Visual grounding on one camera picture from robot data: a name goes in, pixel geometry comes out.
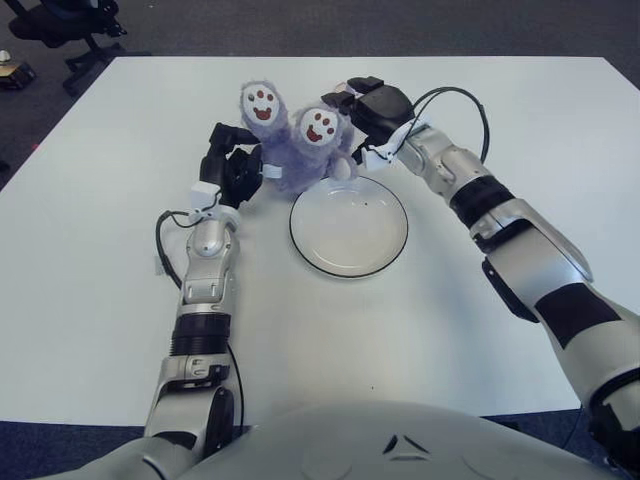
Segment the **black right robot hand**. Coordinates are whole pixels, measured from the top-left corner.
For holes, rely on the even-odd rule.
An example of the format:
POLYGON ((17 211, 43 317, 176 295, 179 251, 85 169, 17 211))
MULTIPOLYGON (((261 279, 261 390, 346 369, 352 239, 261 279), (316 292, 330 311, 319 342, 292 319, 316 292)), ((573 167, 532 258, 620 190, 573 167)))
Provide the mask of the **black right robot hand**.
POLYGON ((415 118, 414 107, 400 89, 377 77, 354 77, 347 85, 347 90, 324 94, 321 100, 366 135, 351 154, 362 165, 361 149, 386 144, 397 129, 415 118))

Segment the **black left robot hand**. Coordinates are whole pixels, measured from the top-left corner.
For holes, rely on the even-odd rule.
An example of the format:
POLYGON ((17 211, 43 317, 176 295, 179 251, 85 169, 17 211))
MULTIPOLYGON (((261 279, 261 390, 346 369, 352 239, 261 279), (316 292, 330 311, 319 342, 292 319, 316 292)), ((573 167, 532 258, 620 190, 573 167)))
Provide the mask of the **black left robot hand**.
POLYGON ((249 130, 216 123, 202 159, 199 180, 217 185, 218 204, 238 209, 261 187, 262 146, 249 130))

